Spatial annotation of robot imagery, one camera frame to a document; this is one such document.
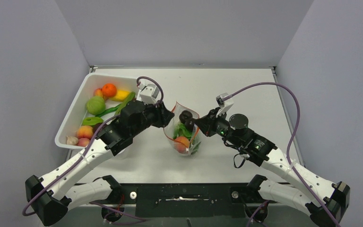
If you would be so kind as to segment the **dark plum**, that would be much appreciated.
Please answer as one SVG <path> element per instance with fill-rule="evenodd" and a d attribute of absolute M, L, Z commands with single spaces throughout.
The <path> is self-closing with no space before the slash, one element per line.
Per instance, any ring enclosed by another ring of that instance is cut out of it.
<path fill-rule="evenodd" d="M 181 123 L 185 124 L 185 122 L 188 120 L 188 119 L 191 119 L 193 118 L 193 114 L 188 111 L 188 110 L 183 110 L 180 114 L 179 114 L 179 120 Z"/>
<path fill-rule="evenodd" d="M 186 122 L 184 123 L 184 126 L 188 132 L 193 132 L 194 131 L 194 120 L 193 119 L 186 120 Z"/>

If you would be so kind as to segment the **white green napa cabbage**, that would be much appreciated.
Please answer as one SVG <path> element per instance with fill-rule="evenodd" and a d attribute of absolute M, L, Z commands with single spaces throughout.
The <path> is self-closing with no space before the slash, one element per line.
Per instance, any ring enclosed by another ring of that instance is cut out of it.
<path fill-rule="evenodd" d="M 190 141 L 190 146 L 188 148 L 188 154 L 181 154 L 181 155 L 185 155 L 185 156 L 191 156 L 194 155 L 195 153 L 198 152 L 199 147 L 201 145 L 201 141 L 198 135 L 198 129 L 196 126 L 194 126 L 194 131 L 193 132 L 188 132 L 184 126 L 184 124 L 177 123 L 174 129 L 174 133 L 173 133 L 173 141 L 174 139 L 176 139 L 179 136 L 184 136 L 186 138 L 188 138 L 188 140 Z"/>

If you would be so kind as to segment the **clear red-zipper bag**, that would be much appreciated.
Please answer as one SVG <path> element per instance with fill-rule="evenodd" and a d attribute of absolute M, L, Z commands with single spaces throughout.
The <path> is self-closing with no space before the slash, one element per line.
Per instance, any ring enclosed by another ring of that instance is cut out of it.
<path fill-rule="evenodd" d="M 174 117 L 164 129 L 164 135 L 170 146 L 181 156 L 195 155 L 201 145 L 199 127 L 194 120 L 199 114 L 180 103 L 176 103 L 172 109 Z"/>

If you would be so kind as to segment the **orange fruit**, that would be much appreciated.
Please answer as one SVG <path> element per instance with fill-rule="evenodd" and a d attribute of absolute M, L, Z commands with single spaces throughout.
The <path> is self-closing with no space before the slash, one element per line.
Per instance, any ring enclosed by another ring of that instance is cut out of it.
<path fill-rule="evenodd" d="M 102 87 L 102 93 L 105 97 L 113 97 L 117 94 L 117 87 L 112 83 L 107 83 Z"/>

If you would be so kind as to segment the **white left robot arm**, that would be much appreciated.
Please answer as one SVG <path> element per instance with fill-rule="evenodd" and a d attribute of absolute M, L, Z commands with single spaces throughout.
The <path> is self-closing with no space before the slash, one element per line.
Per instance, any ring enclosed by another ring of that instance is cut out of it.
<path fill-rule="evenodd" d="M 133 139 L 153 126 L 166 127 L 174 117 L 162 101 L 145 104 L 130 101 L 118 115 L 104 121 L 88 145 L 58 168 L 25 181 L 27 205 L 23 216 L 36 214 L 42 224 L 51 226 L 66 213 L 82 204 L 103 201 L 119 191 L 117 181 L 104 176 L 95 183 L 77 182 L 101 163 L 111 159 L 133 143 Z"/>

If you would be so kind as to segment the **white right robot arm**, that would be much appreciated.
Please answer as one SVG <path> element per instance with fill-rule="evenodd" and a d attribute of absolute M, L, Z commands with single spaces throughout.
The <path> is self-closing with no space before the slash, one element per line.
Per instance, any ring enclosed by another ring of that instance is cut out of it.
<path fill-rule="evenodd" d="M 349 205 L 350 187 L 334 183 L 309 171 L 299 163 L 288 160 L 287 154 L 273 142 L 248 127 L 248 118 L 234 114 L 226 120 L 218 115 L 219 108 L 193 120 L 201 132 L 211 137 L 219 135 L 226 147 L 244 155 L 245 160 L 278 175 L 288 185 L 255 175 L 247 186 L 251 201 L 261 199 L 282 203 L 308 215 L 319 227 L 337 227 Z"/>

